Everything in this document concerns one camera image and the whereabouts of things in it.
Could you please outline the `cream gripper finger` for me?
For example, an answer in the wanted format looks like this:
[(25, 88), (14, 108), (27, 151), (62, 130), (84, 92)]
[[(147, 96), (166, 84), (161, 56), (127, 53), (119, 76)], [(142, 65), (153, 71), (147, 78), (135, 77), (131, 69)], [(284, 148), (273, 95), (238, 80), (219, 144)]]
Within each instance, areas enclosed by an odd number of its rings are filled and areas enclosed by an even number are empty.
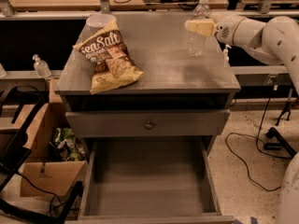
[(185, 21), (185, 28), (190, 32), (209, 37), (215, 34), (217, 24), (210, 19), (187, 20)]

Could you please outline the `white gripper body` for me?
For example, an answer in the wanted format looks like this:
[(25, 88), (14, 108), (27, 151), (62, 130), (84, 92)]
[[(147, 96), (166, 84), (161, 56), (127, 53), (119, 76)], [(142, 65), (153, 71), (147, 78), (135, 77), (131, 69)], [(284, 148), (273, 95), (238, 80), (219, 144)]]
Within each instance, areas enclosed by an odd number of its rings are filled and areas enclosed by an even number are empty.
[(245, 17), (237, 15), (213, 15), (213, 21), (216, 23), (215, 36), (218, 41), (233, 46), (241, 46), (239, 36), (236, 31), (245, 19)]

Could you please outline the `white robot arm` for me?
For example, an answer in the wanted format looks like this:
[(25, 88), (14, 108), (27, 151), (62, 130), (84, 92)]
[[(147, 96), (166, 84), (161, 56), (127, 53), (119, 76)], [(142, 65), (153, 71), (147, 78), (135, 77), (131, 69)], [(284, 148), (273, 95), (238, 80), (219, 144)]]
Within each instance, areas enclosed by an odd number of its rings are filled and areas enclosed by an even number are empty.
[[(261, 63), (283, 64), (299, 92), (299, 25), (294, 19), (278, 16), (262, 22), (237, 15), (213, 15), (209, 19), (188, 20), (185, 28), (206, 37), (214, 35), (221, 43), (240, 47)], [(282, 182), (276, 224), (299, 224), (299, 153), (276, 129), (269, 133), (291, 156)]]

